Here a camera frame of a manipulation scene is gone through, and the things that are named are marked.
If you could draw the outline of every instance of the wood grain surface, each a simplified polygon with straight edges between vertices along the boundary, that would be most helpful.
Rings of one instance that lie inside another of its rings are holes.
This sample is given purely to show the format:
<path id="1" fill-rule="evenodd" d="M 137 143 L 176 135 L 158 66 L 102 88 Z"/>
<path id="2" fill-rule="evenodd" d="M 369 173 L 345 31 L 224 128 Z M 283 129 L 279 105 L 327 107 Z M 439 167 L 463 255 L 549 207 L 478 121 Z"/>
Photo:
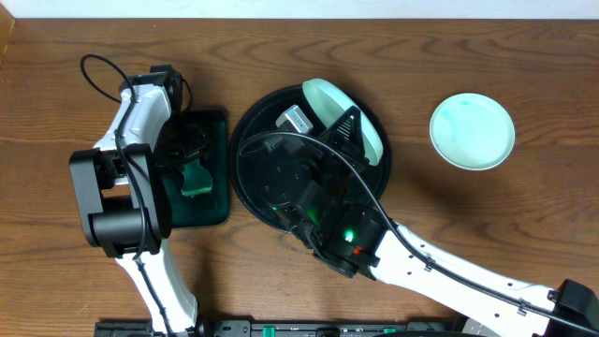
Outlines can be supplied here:
<path id="1" fill-rule="evenodd" d="M 79 60 L 129 74 L 172 63 L 195 108 L 223 106 L 229 132 L 260 97 L 324 78 L 359 96 L 388 133 L 383 204 L 426 240 L 486 268 L 599 291 L 599 22 L 19 20 L 0 69 L 0 335 L 91 336 L 102 319 L 147 319 L 128 276 L 88 246 L 68 158 L 118 106 Z M 118 75 L 89 63 L 117 94 Z M 489 95 L 517 145 L 498 168 L 447 164 L 429 141 L 446 97 Z M 173 232 L 183 278 L 211 318 L 396 321 L 454 317 L 416 293 L 345 279 L 256 220 L 231 190 L 217 227 Z"/>

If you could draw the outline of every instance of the black cable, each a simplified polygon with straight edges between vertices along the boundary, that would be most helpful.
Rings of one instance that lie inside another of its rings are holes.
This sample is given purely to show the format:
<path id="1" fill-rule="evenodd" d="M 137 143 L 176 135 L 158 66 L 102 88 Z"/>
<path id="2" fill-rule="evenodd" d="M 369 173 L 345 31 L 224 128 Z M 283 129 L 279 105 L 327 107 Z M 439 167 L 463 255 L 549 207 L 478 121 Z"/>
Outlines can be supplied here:
<path id="1" fill-rule="evenodd" d="M 110 66 L 112 66 L 124 78 L 127 78 L 127 76 L 124 74 L 124 72 L 117 65 L 115 65 L 111 60 L 107 59 L 106 57 L 102 57 L 100 55 L 95 55 L 95 54 L 87 54 L 87 55 L 81 57 L 81 61 L 80 61 L 79 66 L 81 68 L 81 74 L 83 74 L 83 77 L 87 80 L 87 82 L 90 83 L 90 85 L 93 86 L 94 89 L 96 89 L 100 94 L 106 96 L 108 99 L 113 100 L 113 101 L 115 101 L 117 103 L 121 103 L 120 99 L 107 94 L 104 90 L 100 89 L 100 87 L 98 87 L 97 85 L 95 85 L 94 81 L 92 81 L 92 79 L 90 79 L 90 77 L 87 75 L 87 71 L 85 70 L 85 60 L 87 60 L 88 58 L 95 58 L 95 59 L 98 59 L 100 61 L 103 61 L 103 62 L 109 64 Z"/>
<path id="2" fill-rule="evenodd" d="M 187 103 L 187 107 L 185 107 L 185 109 L 183 110 L 183 112 L 188 112 L 191 109 L 191 106 L 194 104 L 194 96 L 191 93 L 191 88 L 189 87 L 189 83 L 187 83 L 187 80 L 183 77 L 181 77 L 181 80 L 183 81 L 183 83 L 185 83 L 185 86 L 187 87 L 187 93 L 189 93 L 189 103 Z"/>
<path id="3" fill-rule="evenodd" d="M 145 246 L 146 246 L 146 232 L 148 230 L 151 230 L 151 229 L 150 229 L 150 223 L 148 222 L 148 218 L 146 216 L 146 206 L 145 206 L 145 203 L 143 202 L 143 197 L 141 196 L 141 190 L 139 188 L 138 181 L 135 178 L 135 175 L 133 174 L 133 170 L 131 169 L 131 165 L 136 166 L 136 169 L 140 173 L 143 174 L 143 172 L 139 170 L 139 168 L 137 167 L 137 163 L 135 163 L 133 160 L 131 160 L 129 157 L 127 157 L 124 154 L 124 152 L 123 152 L 123 144 L 121 143 L 121 141 L 123 139 L 123 129 L 124 129 L 125 122 L 126 122 L 127 118 L 129 117 L 129 114 L 133 110 L 133 107 L 135 107 L 135 105 L 137 103 L 137 100 L 138 100 L 138 97 L 136 95 L 135 88 L 133 87 L 133 83 L 131 83 L 131 80 L 125 75 L 125 73 L 123 72 L 122 69 L 120 69 L 111 60 L 109 60 L 109 59 L 107 59 L 105 57 L 102 57 L 100 55 L 95 55 L 95 54 L 87 54 L 87 55 L 81 57 L 81 61 L 80 61 L 81 73 L 83 74 L 83 77 L 100 94 L 108 97 L 109 99 L 111 99 L 111 100 L 113 100 L 113 101 L 115 101 L 117 103 L 121 103 L 121 100 L 119 100 L 119 99 L 117 99 L 117 98 L 115 98 L 115 97 L 113 97 L 111 95 L 108 95 L 102 89 L 100 89 L 97 85 L 95 85 L 95 83 L 87 75 L 87 71 L 85 71 L 85 61 L 87 59 L 89 59 L 89 58 L 95 58 L 97 60 L 103 61 L 104 63 L 106 63 L 109 66 L 111 66 L 112 68 L 114 68 L 123 77 L 124 81 L 127 83 L 127 87 L 131 91 L 131 103 L 127 107 L 127 110 L 124 112 L 123 118 L 121 119 L 121 122 L 119 122 L 119 125 L 117 126 L 116 130 L 114 130 L 114 144 L 116 146 L 117 154 L 119 155 L 119 158 L 121 159 L 121 162 L 123 163 L 124 172 L 126 174 L 126 177 L 127 177 L 128 181 L 129 181 L 129 183 L 131 184 L 131 187 L 133 188 L 133 191 L 135 192 L 135 195 L 137 197 L 138 204 L 139 204 L 139 213 L 141 215 L 141 225 L 142 225 L 141 239 L 140 239 L 140 242 L 139 242 L 138 251 L 133 256 L 133 260 L 135 260 L 136 263 L 138 264 L 138 269 L 139 269 L 139 272 L 141 272 L 141 275 L 143 276 L 143 281 L 145 282 L 146 286 L 148 287 L 148 290 L 150 291 L 150 294 L 152 295 L 152 298 L 153 298 L 154 302 L 158 306 L 158 310 L 160 311 L 160 315 L 162 316 L 162 318 L 165 321 L 165 326 L 166 326 L 166 329 L 167 329 L 167 336 L 171 336 L 172 335 L 172 329 L 170 328 L 170 325 L 168 324 L 167 312 L 164 309 L 164 307 L 162 306 L 162 303 L 160 302 L 160 299 L 158 299 L 158 296 L 156 295 L 156 293 L 155 293 L 155 291 L 154 291 L 154 289 L 152 287 L 152 283 L 150 282 L 150 279 L 149 279 L 147 273 L 145 272 L 145 269 L 143 268 L 143 264 L 139 260 L 139 256 L 141 256 L 141 253 L 143 253 L 143 251 L 145 249 Z"/>
<path id="4" fill-rule="evenodd" d="M 170 327 L 170 324 L 168 323 L 167 319 L 167 309 L 164 306 L 162 306 L 162 302 L 160 301 L 160 299 L 158 299 L 158 295 L 156 294 L 156 291 L 153 289 L 152 283 L 150 282 L 150 277 L 148 277 L 148 273 L 146 272 L 145 268 L 143 268 L 143 262 L 141 262 L 141 259 L 138 258 L 137 260 L 135 260 L 135 263 L 138 265 L 138 270 L 141 273 L 141 277 L 143 277 L 143 282 L 148 287 L 148 291 L 150 291 L 150 296 L 152 296 L 152 299 L 156 303 L 158 311 L 160 312 L 160 315 L 162 316 L 162 319 L 165 322 L 167 336 L 172 336 L 172 328 Z"/>
<path id="5" fill-rule="evenodd" d="M 257 154 L 257 153 L 259 153 L 260 151 L 264 150 L 265 148 L 266 148 L 266 145 L 262 145 L 261 147 L 259 147 L 259 148 L 255 149 L 255 150 L 248 151 L 248 152 L 246 152 L 245 154 L 243 154 L 243 155 L 241 155 L 241 154 L 240 154 L 240 155 L 241 155 L 241 156 L 252 156 L 252 155 L 254 155 L 254 154 Z"/>
<path id="6" fill-rule="evenodd" d="M 143 253 L 143 251 L 145 249 L 146 239 L 147 239 L 146 231 L 149 230 L 150 224 L 148 223 L 148 219 L 146 216 L 146 206 L 145 206 L 145 203 L 143 202 L 143 197 L 141 196 L 141 189 L 139 188 L 138 180 L 135 178 L 135 175 L 133 174 L 133 170 L 131 169 L 131 166 L 129 165 L 129 161 L 131 159 L 129 157 L 127 157 L 126 155 L 124 155 L 123 144 L 121 143 L 121 141 L 123 140 L 124 125 L 126 124 L 126 121 L 129 118 L 129 114 L 131 114 L 131 111 L 133 110 L 136 103 L 138 102 L 138 97 L 136 95 L 135 88 L 133 87 L 133 83 L 131 83 L 131 80 L 126 76 L 126 74 L 124 73 L 124 71 L 122 69 L 120 69 L 117 65 L 115 65 L 111 60 L 107 59 L 106 57 L 103 57 L 100 55 L 95 55 L 95 54 L 87 54 L 87 55 L 81 57 L 81 61 L 80 61 L 81 73 L 83 74 L 83 77 L 100 94 L 108 97 L 109 99 L 111 99 L 117 103 L 121 103 L 121 100 L 107 94 L 102 89 L 100 89 L 97 85 L 95 85 L 95 83 L 92 81 L 92 79 L 90 79 L 90 77 L 87 75 L 87 71 L 85 70 L 85 61 L 89 58 L 95 58 L 97 60 L 100 60 L 100 61 L 106 63 L 107 65 L 111 66 L 114 70 L 116 70 L 121 75 L 121 77 L 123 77 L 123 80 L 125 81 L 125 83 L 127 83 L 127 87 L 129 88 L 129 91 L 131 92 L 131 99 L 130 99 L 131 103 L 127 107 L 127 110 L 124 112 L 123 118 L 121 118 L 121 122 L 119 122 L 119 125 L 117 126 L 116 130 L 114 130 L 114 144 L 116 146 L 116 152 L 119 155 L 121 162 L 123 163 L 124 173 L 127 176 L 127 180 L 129 181 L 129 183 L 131 184 L 131 187 L 133 188 L 133 191 L 135 192 L 136 198 L 138 200 L 138 205 L 139 205 L 139 213 L 141 215 L 141 226 L 142 226 L 141 239 L 139 241 L 138 251 L 133 256 L 133 259 L 135 260 L 135 259 L 138 259 L 139 256 L 141 256 L 141 253 Z"/>
<path id="7" fill-rule="evenodd" d="M 312 247 L 312 250 L 314 250 L 314 252 L 316 253 L 316 255 L 317 255 L 318 257 L 320 257 L 320 259 L 321 259 L 321 260 L 323 260 L 323 262 L 326 262 L 326 261 L 328 261 L 329 259 L 328 259 L 328 258 L 326 258 L 326 257 L 325 257 L 325 256 L 322 254 L 322 252 L 320 251 L 320 248 L 319 248 L 319 247 L 318 247 L 318 246 L 317 246 L 317 245 L 314 243 L 314 240 L 312 240 L 312 235 L 313 235 L 313 232 L 312 232 L 312 230 L 313 230 L 313 229 L 314 229 L 314 225 L 309 225 L 309 226 L 306 226 L 306 227 L 304 228 L 304 234 L 305 234 L 305 236 L 306 236 L 306 239 L 308 239 L 308 243 L 309 243 L 309 244 L 310 244 L 310 246 Z"/>
<path id="8" fill-rule="evenodd" d="M 494 299 L 497 300 L 502 300 L 506 303 L 512 304 L 514 306 L 517 306 L 518 308 L 521 308 L 522 310 L 528 310 L 532 313 L 535 313 L 537 315 L 541 315 L 543 317 L 555 320 L 557 322 L 560 322 L 564 325 L 570 326 L 572 328 L 578 329 L 578 330 L 582 330 L 588 333 L 592 333 L 594 335 L 599 336 L 599 331 L 597 330 L 593 330 L 591 328 L 587 328 L 584 327 L 578 323 L 569 321 L 567 319 L 561 318 L 555 314 L 553 314 L 552 312 L 544 309 L 544 308 L 540 308 L 537 307 L 535 305 L 531 305 L 530 303 L 527 303 L 525 301 L 520 301 L 520 300 L 515 300 L 509 296 L 506 296 L 503 293 L 500 293 L 496 290 L 490 289 L 486 286 L 482 286 L 479 285 L 475 282 L 472 282 L 464 277 L 461 277 L 459 275 L 457 275 L 455 272 L 450 271 L 448 269 L 446 269 L 445 267 L 437 264 L 430 256 L 425 256 L 424 254 L 420 253 L 420 251 L 418 251 L 409 241 L 407 241 L 407 239 L 405 239 L 403 237 L 403 235 L 400 233 L 399 230 L 396 229 L 396 227 L 392 224 L 392 220 L 389 218 L 389 216 L 387 215 L 387 213 L 385 212 L 385 210 L 383 209 L 383 206 L 381 206 L 380 202 L 378 201 L 378 199 L 374 196 L 373 191 L 371 191 L 370 187 L 368 186 L 368 184 L 364 181 L 364 179 L 359 175 L 359 173 L 356 171 L 356 169 L 347 161 L 347 159 L 345 159 L 345 157 L 343 156 L 343 154 L 339 153 L 337 150 L 333 149 L 332 147 L 328 146 L 325 142 L 323 142 L 320 139 L 316 139 L 314 137 L 308 136 L 308 135 L 304 135 L 304 134 L 300 134 L 300 133 L 294 133 L 294 132 L 284 132 L 284 131 L 269 131 L 269 132 L 263 132 L 263 133 L 259 133 L 257 135 L 253 135 L 252 137 L 248 138 L 247 140 L 245 140 L 241 145 L 240 145 L 240 149 L 238 151 L 238 155 L 241 155 L 241 152 L 243 151 L 244 148 L 246 148 L 248 145 L 259 141 L 259 140 L 263 140 L 263 139 L 267 139 L 273 136 L 283 136 L 283 137 L 296 137 L 296 138 L 300 138 L 300 139 L 304 139 L 304 140 L 308 140 L 312 143 L 315 143 L 317 145 L 320 145 L 321 147 L 327 149 L 329 152 L 331 152 L 332 154 L 335 155 L 335 157 L 337 157 L 342 163 L 344 163 L 349 170 L 352 172 L 352 174 L 354 175 L 354 177 L 356 177 L 356 179 L 358 179 L 359 184 L 362 186 L 362 188 L 364 189 L 364 191 L 366 192 L 366 194 L 369 196 L 369 198 L 373 201 L 374 206 L 376 206 L 376 209 L 381 213 L 383 219 L 385 220 L 385 223 L 387 224 L 387 227 L 389 228 L 389 230 L 395 235 L 395 237 L 397 238 L 397 240 L 399 240 L 399 242 L 410 252 L 410 254 L 416 256 L 420 261 L 422 261 L 426 266 L 431 267 L 432 269 L 440 272 L 441 274 L 443 274 L 444 276 L 448 277 L 449 279 L 456 281 L 458 283 L 460 283 L 461 285 L 464 286 L 468 286 L 474 290 L 477 290 L 479 292 L 482 292 L 483 294 L 489 295 L 491 297 L 493 297 Z"/>

